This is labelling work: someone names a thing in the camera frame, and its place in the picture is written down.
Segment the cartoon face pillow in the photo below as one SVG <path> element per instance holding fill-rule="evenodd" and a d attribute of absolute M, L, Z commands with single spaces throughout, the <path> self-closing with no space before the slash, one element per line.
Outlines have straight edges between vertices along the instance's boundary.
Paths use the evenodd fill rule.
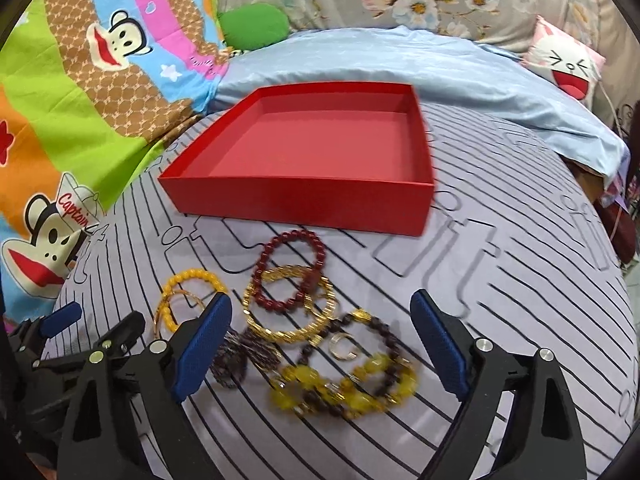
<path fill-rule="evenodd" d="M 556 85 L 589 110 L 605 58 L 540 16 L 522 65 Z"/>

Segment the yellow bead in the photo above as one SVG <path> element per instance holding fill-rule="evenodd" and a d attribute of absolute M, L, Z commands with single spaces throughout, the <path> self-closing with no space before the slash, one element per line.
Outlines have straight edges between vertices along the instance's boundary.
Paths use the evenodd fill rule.
<path fill-rule="evenodd" d="M 398 393 L 403 397 L 410 397 L 418 390 L 418 380 L 410 374 L 401 374 Z"/>
<path fill-rule="evenodd" d="M 356 366 L 351 372 L 357 380 L 363 381 L 367 377 L 367 371 L 364 369 L 364 366 Z"/>
<path fill-rule="evenodd" d="M 388 355 L 377 352 L 367 359 L 367 362 L 364 363 L 364 369 L 370 374 L 375 374 L 386 370 L 390 362 L 391 359 Z"/>
<path fill-rule="evenodd" d="M 284 388 L 274 388 L 270 392 L 271 400 L 281 410 L 292 410 L 298 405 L 296 399 L 291 397 Z"/>
<path fill-rule="evenodd" d="M 309 390 L 319 383 L 320 374 L 309 366 L 298 365 L 296 366 L 296 379 L 305 389 Z"/>
<path fill-rule="evenodd" d="M 354 412 L 367 413 L 374 407 L 373 397 L 362 392 L 355 392 L 349 395 L 346 400 L 347 404 Z"/>
<path fill-rule="evenodd" d="M 343 377 L 340 379 L 340 389 L 344 392 L 350 392 L 355 388 L 355 384 L 348 377 Z"/>
<path fill-rule="evenodd" d="M 291 365 L 285 366 L 282 369 L 281 375 L 285 381 L 292 381 L 296 377 L 296 367 Z"/>

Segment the gold bangle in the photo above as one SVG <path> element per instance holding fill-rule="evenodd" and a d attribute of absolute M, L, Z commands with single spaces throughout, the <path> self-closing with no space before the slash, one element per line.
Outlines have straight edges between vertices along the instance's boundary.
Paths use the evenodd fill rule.
<path fill-rule="evenodd" d="M 265 270 L 262 273 L 262 279 L 265 282 L 276 282 L 277 280 L 282 280 L 284 278 L 304 278 L 309 270 L 309 267 L 303 266 L 276 267 L 275 269 Z M 310 324 L 308 324 L 304 328 L 292 330 L 290 332 L 274 332 L 273 330 L 262 327 L 255 320 L 254 314 L 252 314 L 249 308 L 252 295 L 254 293 L 254 285 L 253 283 L 249 283 L 249 286 L 246 288 L 244 296 L 242 297 L 242 311 L 244 312 L 244 316 L 246 317 L 247 325 L 261 338 L 272 343 L 297 343 L 315 336 L 331 321 L 335 306 L 337 304 L 334 294 L 334 286 L 331 284 L 331 282 L 326 277 L 321 276 L 318 285 L 324 291 L 323 297 L 326 298 L 326 306 L 324 310 L 322 310 L 320 315 L 317 316 Z M 313 298 L 308 294 L 305 294 L 304 305 L 307 312 L 313 311 L 313 302 Z"/>
<path fill-rule="evenodd" d="M 158 308 L 156 309 L 156 314 L 154 316 L 154 337 L 156 339 L 160 338 L 161 320 L 164 321 L 165 326 L 171 332 L 175 332 L 180 326 L 178 323 L 176 323 L 174 313 L 172 312 L 171 305 L 169 304 L 169 299 L 175 294 L 182 294 L 193 299 L 201 308 L 201 310 L 204 311 L 204 302 L 195 294 L 189 292 L 188 290 L 182 290 L 181 288 L 174 290 L 174 286 L 178 283 L 182 283 L 193 278 L 209 282 L 217 292 L 224 292 L 225 294 L 227 292 L 226 286 L 222 282 L 220 282 L 218 277 L 213 272 L 209 272 L 208 270 L 189 269 L 184 270 L 183 272 L 179 272 L 178 274 L 174 274 L 169 278 L 169 280 L 166 282 L 166 285 L 162 288 L 162 299 L 160 300 L 160 303 L 158 303 Z"/>

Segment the jewelry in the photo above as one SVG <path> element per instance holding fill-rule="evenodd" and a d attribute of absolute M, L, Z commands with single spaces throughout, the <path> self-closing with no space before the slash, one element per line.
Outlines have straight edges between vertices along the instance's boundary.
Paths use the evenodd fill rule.
<path fill-rule="evenodd" d="M 269 300 L 262 290 L 262 280 L 264 278 L 264 273 L 266 272 L 267 263 L 273 254 L 273 251 L 277 247 L 295 240 L 302 240 L 306 242 L 316 253 L 316 261 L 311 268 L 307 267 L 308 270 L 300 276 L 300 278 L 303 279 L 302 283 L 300 283 L 298 291 L 291 298 L 287 301 Z M 280 313 L 295 309 L 303 302 L 305 294 L 309 294 L 316 288 L 316 286 L 318 286 L 320 271 L 324 267 L 325 258 L 326 252 L 324 250 L 324 244 L 313 231 L 308 231 L 306 229 L 299 231 L 297 229 L 293 229 L 293 231 L 274 236 L 269 243 L 264 246 L 264 251 L 260 255 L 254 274 L 252 275 L 255 303 L 266 310 L 274 310 Z"/>
<path fill-rule="evenodd" d="M 387 352 L 373 354 L 363 366 L 355 367 L 351 375 L 342 378 L 337 384 L 332 383 L 308 365 L 309 358 L 329 332 L 337 335 L 343 326 L 348 326 L 353 321 L 366 324 L 382 335 Z M 379 372 L 384 372 L 382 383 L 373 395 L 369 395 L 360 384 L 370 375 Z M 345 314 L 341 319 L 333 319 L 327 328 L 302 348 L 296 366 L 284 367 L 270 382 L 273 387 L 271 399 L 282 410 L 293 410 L 299 416 L 328 412 L 344 418 L 386 412 L 412 396 L 418 384 L 411 363 L 400 357 L 398 340 L 389 332 L 388 325 L 361 309 Z M 295 386 L 302 388 L 302 396 L 295 395 Z"/>
<path fill-rule="evenodd" d="M 355 342 L 353 336 L 348 332 L 335 333 L 331 338 L 331 342 L 329 343 L 329 352 L 331 352 L 331 355 L 338 359 L 338 361 L 353 361 L 356 357 L 358 357 L 358 355 L 360 355 L 360 350 L 357 346 L 354 346 L 356 350 L 355 352 L 352 350 L 347 355 L 338 354 L 338 352 L 335 350 L 335 347 L 341 339 L 349 339 Z"/>
<path fill-rule="evenodd" d="M 277 280 L 282 280 L 284 278 L 300 278 L 302 276 L 305 276 L 305 273 L 308 271 L 309 267 L 303 266 L 276 267 L 275 269 L 265 270 L 262 273 L 262 279 L 265 282 L 276 282 Z M 329 324 L 334 313 L 335 305 L 337 303 L 335 300 L 334 286 L 326 277 L 321 276 L 318 285 L 322 288 L 324 294 L 326 295 L 326 306 L 322 310 L 320 315 L 317 316 L 304 328 L 292 330 L 290 332 L 274 332 L 273 330 L 262 327 L 255 320 L 254 314 L 252 314 L 249 308 L 251 304 L 251 298 L 254 293 L 254 284 L 253 282 L 249 283 L 244 292 L 244 296 L 242 297 L 242 311 L 244 312 L 244 316 L 246 317 L 247 325 L 258 336 L 272 343 L 290 344 L 299 341 L 305 341 L 312 336 L 315 336 Z M 306 311 L 312 312 L 314 302 L 313 298 L 311 298 L 311 296 L 309 296 L 308 294 L 304 294 L 303 301 L 305 303 Z"/>
<path fill-rule="evenodd" d="M 217 292 L 224 292 L 225 294 L 227 293 L 226 286 L 223 285 L 222 282 L 220 282 L 218 277 L 213 272 L 209 272 L 208 270 L 189 269 L 184 270 L 183 272 L 179 272 L 178 274 L 174 274 L 169 278 L 169 280 L 166 282 L 166 285 L 162 288 L 162 299 L 160 300 L 160 303 L 158 303 L 158 308 L 156 309 L 156 314 L 154 316 L 154 337 L 156 339 L 160 338 L 161 319 L 162 321 L 164 321 L 164 324 L 170 332 L 175 332 L 180 326 L 178 323 L 176 323 L 174 313 L 172 312 L 171 305 L 169 304 L 169 299 L 175 294 L 182 294 L 191 298 L 196 302 L 201 310 L 204 311 L 204 303 L 195 294 L 189 292 L 188 290 L 182 290 L 181 288 L 174 290 L 174 286 L 178 285 L 178 283 L 182 283 L 193 278 L 209 282 Z"/>
<path fill-rule="evenodd" d="M 273 344 L 248 328 L 241 334 L 229 329 L 209 369 L 219 384 L 236 389 L 246 377 L 249 361 L 258 370 L 273 372 L 280 365 L 282 355 Z"/>

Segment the dark beaded bracelet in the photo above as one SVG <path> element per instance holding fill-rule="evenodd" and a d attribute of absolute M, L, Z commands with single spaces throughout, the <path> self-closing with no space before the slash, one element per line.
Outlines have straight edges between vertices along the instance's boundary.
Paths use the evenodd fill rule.
<path fill-rule="evenodd" d="M 269 300 L 265 295 L 262 288 L 262 273 L 267 268 L 267 263 L 273 254 L 273 251 L 277 247 L 284 243 L 301 240 L 306 242 L 316 254 L 316 260 L 311 266 L 310 271 L 303 278 L 302 282 L 298 286 L 298 291 L 287 301 L 273 301 Z M 274 312 L 284 313 L 287 310 L 296 309 L 305 297 L 305 294 L 309 294 L 318 286 L 318 280 L 320 279 L 320 272 L 324 267 L 324 261 L 326 259 L 326 251 L 324 244 L 320 238 L 313 232 L 306 229 L 289 231 L 274 236 L 269 243 L 264 246 L 264 251 L 258 259 L 258 264 L 255 266 L 254 273 L 252 275 L 252 283 L 254 286 L 254 298 L 255 303 L 265 308 L 266 310 L 273 310 Z"/>

